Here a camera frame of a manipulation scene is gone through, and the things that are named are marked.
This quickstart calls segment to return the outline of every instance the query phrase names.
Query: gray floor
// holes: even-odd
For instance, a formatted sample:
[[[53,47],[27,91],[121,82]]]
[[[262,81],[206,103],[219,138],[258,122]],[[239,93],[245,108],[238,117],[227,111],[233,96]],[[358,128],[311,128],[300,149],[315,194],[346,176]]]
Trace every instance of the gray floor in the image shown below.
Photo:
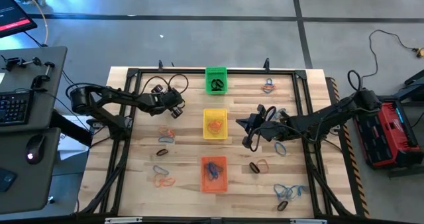
[[[47,4],[44,12],[48,14],[295,16],[293,0],[47,0]],[[300,5],[304,17],[424,18],[424,11],[419,9],[424,0],[300,0]],[[25,10],[38,13],[30,6]],[[166,66],[173,62],[176,66],[261,67],[269,57],[273,68],[305,68],[297,23],[292,21],[49,19],[48,45],[68,47],[65,70],[75,82],[97,84],[106,83],[111,66],[157,66],[159,59]],[[36,22],[39,28],[29,33],[42,40],[44,24],[40,19]],[[374,71],[368,35],[377,28],[399,34],[407,46],[424,45],[424,23],[305,23],[312,66],[337,80],[341,96],[353,92],[346,81],[347,71],[355,69],[362,75]],[[375,77],[364,79],[364,86],[377,94],[395,93],[405,79],[422,70],[424,60],[403,49],[396,39],[375,34],[373,41],[380,69]],[[33,46],[24,34],[0,39],[0,49]],[[66,85],[63,83],[60,90],[64,91]],[[58,97],[68,104],[63,92]],[[407,113],[414,122],[421,111],[408,109]],[[371,170],[364,163],[350,123],[349,127],[371,216],[423,223],[424,175],[390,180],[386,172]],[[422,128],[415,128],[417,136]],[[72,162],[80,168],[83,158]],[[63,174],[72,172],[68,168]],[[62,205],[0,219],[71,213],[78,185],[71,188],[70,184],[77,184],[80,174],[55,180],[51,193]],[[69,182],[70,189],[56,188],[62,182]]]

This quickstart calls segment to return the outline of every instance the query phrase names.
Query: wooden table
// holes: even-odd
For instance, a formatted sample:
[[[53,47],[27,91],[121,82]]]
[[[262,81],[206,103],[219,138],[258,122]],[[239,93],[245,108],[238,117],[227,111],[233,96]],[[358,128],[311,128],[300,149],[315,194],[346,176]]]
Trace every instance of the wooden table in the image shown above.
[[[115,88],[124,87],[127,69],[128,67],[112,67],[107,85]],[[306,71],[314,111],[330,105],[323,70]],[[141,87],[154,75],[157,74],[144,74]],[[160,75],[166,80],[171,76]],[[284,142],[287,148],[286,156],[277,154],[274,142],[266,142],[264,139],[261,139],[258,151],[251,152],[241,145],[246,133],[235,122],[235,119],[247,118],[251,113],[256,113],[259,103],[265,108],[271,105],[286,108],[289,115],[297,115],[292,79],[282,75],[229,75],[227,94],[212,96],[205,92],[204,74],[187,74],[187,77],[189,88],[182,94],[186,104],[181,117],[173,119],[169,112],[154,117],[139,110],[136,112],[119,215],[313,217],[301,141]],[[265,94],[260,89],[267,78],[272,78],[276,85],[276,90],[271,94]],[[150,91],[153,86],[162,83],[160,80],[152,80],[146,90]],[[182,77],[176,77],[172,86],[181,91],[186,86],[186,81]],[[303,92],[301,96],[304,113],[307,113]],[[119,107],[117,104],[105,106],[114,114],[119,112]],[[202,120],[205,108],[227,109],[228,139],[203,139]],[[158,142],[160,126],[175,130],[174,144],[163,145]],[[105,129],[95,136],[93,142],[108,136],[109,131]],[[329,135],[328,139],[339,145],[338,137]],[[112,141],[108,140],[90,150],[79,192],[81,208],[89,203],[105,181],[111,145]],[[170,152],[165,156],[156,156],[156,152],[161,148],[167,148]],[[321,152],[328,185],[344,206],[355,213],[342,154],[326,142],[322,142]],[[200,158],[221,155],[227,157],[228,192],[202,193]],[[268,161],[270,171],[268,174],[253,174],[248,164],[261,158]],[[169,176],[175,178],[176,183],[168,188],[155,188],[152,183],[153,165],[169,170]],[[304,185],[308,187],[308,192],[290,201],[286,210],[279,212],[276,210],[278,200],[273,191],[274,184]],[[322,191],[318,184],[317,192],[321,210],[324,210]]]

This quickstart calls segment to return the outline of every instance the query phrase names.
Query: monitor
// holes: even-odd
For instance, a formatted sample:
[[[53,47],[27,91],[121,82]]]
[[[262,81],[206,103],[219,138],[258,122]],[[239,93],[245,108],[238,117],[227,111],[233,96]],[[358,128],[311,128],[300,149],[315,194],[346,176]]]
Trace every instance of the monitor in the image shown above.
[[[36,27],[14,0],[0,0],[0,38]]]

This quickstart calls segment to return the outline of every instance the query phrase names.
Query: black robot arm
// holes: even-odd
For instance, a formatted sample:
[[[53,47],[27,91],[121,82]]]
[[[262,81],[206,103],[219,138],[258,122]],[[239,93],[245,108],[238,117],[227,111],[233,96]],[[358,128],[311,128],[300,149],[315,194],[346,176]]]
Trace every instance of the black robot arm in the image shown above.
[[[96,101],[93,93],[97,94],[100,99]],[[182,108],[178,105],[184,103],[181,94],[176,89],[172,87],[163,89],[161,85],[157,85],[152,93],[142,94],[100,85],[86,85],[71,91],[70,99],[73,112],[92,116],[95,120],[88,121],[89,125],[101,123],[108,126],[111,138],[120,140],[128,135],[127,127],[131,121],[123,116],[110,114],[103,108],[105,104],[118,103],[137,107],[151,116],[169,110],[172,117],[176,119],[183,113]]]
[[[271,121],[276,108],[272,107],[265,110],[263,105],[259,105],[258,114],[250,114],[248,119],[237,119],[236,122],[248,134],[247,137],[243,138],[243,146],[250,148],[251,151],[256,151],[256,149],[252,149],[252,137],[255,134],[264,137],[268,142],[271,140],[285,141],[303,137],[310,143],[316,143],[325,138],[331,128],[343,124],[357,115],[375,114],[379,112],[380,108],[381,102],[376,94],[364,88],[334,105],[309,115],[289,116],[284,111],[280,111],[282,118],[279,121]],[[305,163],[339,215],[352,215],[331,191],[314,165],[310,154],[305,155]]]

